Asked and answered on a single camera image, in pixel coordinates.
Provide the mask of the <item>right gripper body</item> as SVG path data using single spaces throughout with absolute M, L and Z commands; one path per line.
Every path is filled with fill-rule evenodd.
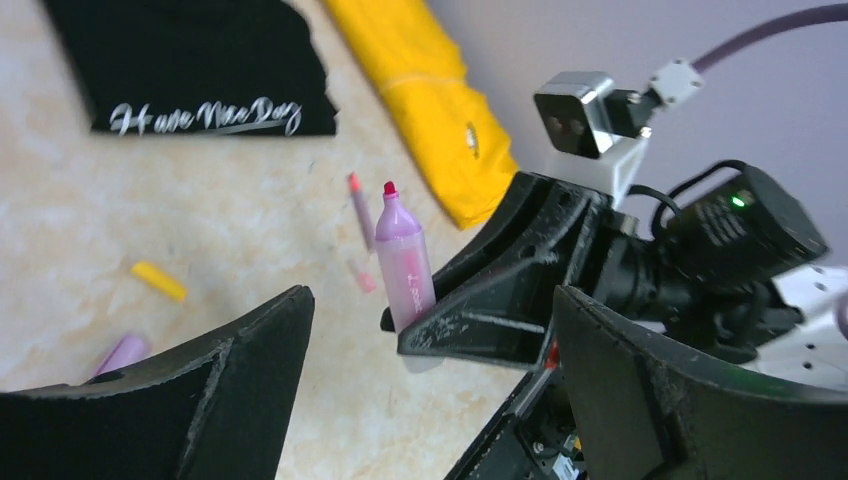
M 773 279 L 829 246 L 770 175 L 745 162 L 717 162 L 667 194 L 644 185 L 629 192 L 658 200 L 653 237 L 600 236 L 589 264 L 592 298 L 737 365 L 800 323 Z

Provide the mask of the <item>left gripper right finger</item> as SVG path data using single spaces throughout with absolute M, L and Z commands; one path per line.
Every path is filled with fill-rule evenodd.
M 846 477 L 845 393 L 713 358 L 573 287 L 552 320 L 591 478 Z

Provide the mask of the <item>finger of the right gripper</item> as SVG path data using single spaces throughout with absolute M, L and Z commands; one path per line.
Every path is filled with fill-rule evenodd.
M 446 475 L 448 480 L 587 477 L 559 349 L 528 373 Z
M 516 174 L 490 219 L 434 274 L 437 302 L 398 333 L 398 354 L 539 367 L 554 291 L 578 283 L 611 211 L 600 192 Z

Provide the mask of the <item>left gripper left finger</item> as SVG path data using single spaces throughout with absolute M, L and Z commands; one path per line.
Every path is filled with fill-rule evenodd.
M 295 286 L 237 320 L 81 385 L 1 397 L 5 479 L 271 479 L 315 299 Z

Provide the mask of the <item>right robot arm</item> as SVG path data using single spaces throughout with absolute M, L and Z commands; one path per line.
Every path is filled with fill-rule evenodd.
M 763 170 L 650 239 L 585 184 L 516 174 L 434 276 L 410 359 L 525 375 L 453 479 L 843 479 L 847 271 Z

